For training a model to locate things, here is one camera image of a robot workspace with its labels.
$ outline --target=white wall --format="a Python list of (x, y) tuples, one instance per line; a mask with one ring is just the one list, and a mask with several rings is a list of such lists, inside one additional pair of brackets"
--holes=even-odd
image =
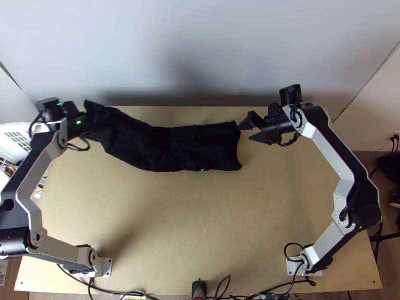
[(0, 67), (0, 124), (32, 122), (38, 115), (27, 95)]
[(34, 101), (278, 95), (299, 83), (334, 119), (399, 41), (399, 9), (398, 0), (3, 1), (0, 60)]
[(391, 151), (400, 134), (400, 48), (333, 125), (354, 151)]

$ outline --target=metal base plate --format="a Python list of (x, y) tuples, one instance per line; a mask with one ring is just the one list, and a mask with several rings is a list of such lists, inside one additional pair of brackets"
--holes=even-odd
[[(303, 259), (302, 256), (289, 257), (289, 258), (292, 259), (292, 260), (295, 260), (295, 261), (299, 261), (299, 260)], [(297, 268), (299, 267), (300, 264), (301, 264), (301, 262), (293, 262), (293, 261), (290, 261), (290, 260), (286, 259), (287, 274), (289, 276), (294, 276), (295, 273), (296, 273), (296, 270), (297, 270)], [(310, 277), (311, 276), (322, 276), (322, 275), (323, 275), (322, 271), (318, 271), (318, 272), (315, 272), (315, 273), (307, 273), (307, 265), (306, 264), (303, 264), (300, 267), (300, 269), (298, 270), (297, 274), (296, 274), (296, 276), (302, 276), (302, 277), (305, 277), (305, 276), (307, 276), (307, 277), (308, 276), (310, 276)]]
[(78, 278), (110, 277), (113, 269), (113, 259), (98, 257), (95, 262), (95, 267), (97, 272), (74, 274), (73, 276)]

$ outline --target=black joint housing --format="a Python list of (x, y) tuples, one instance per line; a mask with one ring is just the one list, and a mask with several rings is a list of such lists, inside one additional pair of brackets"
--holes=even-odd
[(64, 118), (64, 111), (58, 98), (44, 99), (36, 102), (35, 106), (39, 112), (43, 112), (43, 119), (46, 123)]
[(279, 91), (282, 107), (303, 102), (302, 88), (300, 84), (294, 84)]

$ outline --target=black fabric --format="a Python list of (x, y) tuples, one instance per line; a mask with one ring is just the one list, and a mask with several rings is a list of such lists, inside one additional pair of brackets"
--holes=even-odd
[(86, 139), (100, 142), (108, 154), (153, 172), (238, 171), (241, 132), (236, 122), (186, 127), (152, 127), (116, 108), (85, 101), (94, 130)]
[(400, 154), (393, 153), (378, 158), (377, 168), (400, 187)]

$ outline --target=floor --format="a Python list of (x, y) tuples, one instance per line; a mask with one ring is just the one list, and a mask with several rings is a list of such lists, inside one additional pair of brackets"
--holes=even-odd
[[(368, 171), (375, 168), (376, 156), (371, 154), (359, 154), (361, 162), (367, 167)], [(391, 196), (396, 190), (396, 187), (381, 172), (376, 172), (373, 177), (373, 182), (380, 191), (380, 206), (383, 214), (383, 235), (397, 233), (399, 228), (396, 224), (399, 217), (400, 209), (389, 206)], [(368, 232), (373, 235), (378, 226), (370, 228)], [(378, 268), (383, 284), (383, 289), (352, 291), (350, 293), (353, 300), (400, 300), (399, 286), (400, 283), (400, 238), (386, 240), (380, 244)], [(347, 292), (332, 292), (332, 293), (314, 293), (314, 294), (299, 294), (296, 298), (291, 295), (290, 298), (302, 300), (347, 300), (350, 299)], [(95, 295), (95, 300), (117, 300), (119, 296)], [(70, 295), (70, 294), (44, 294), (31, 293), (29, 300), (86, 300), (87, 295)], [(186, 300), (187, 297), (165, 296), (162, 300)]]

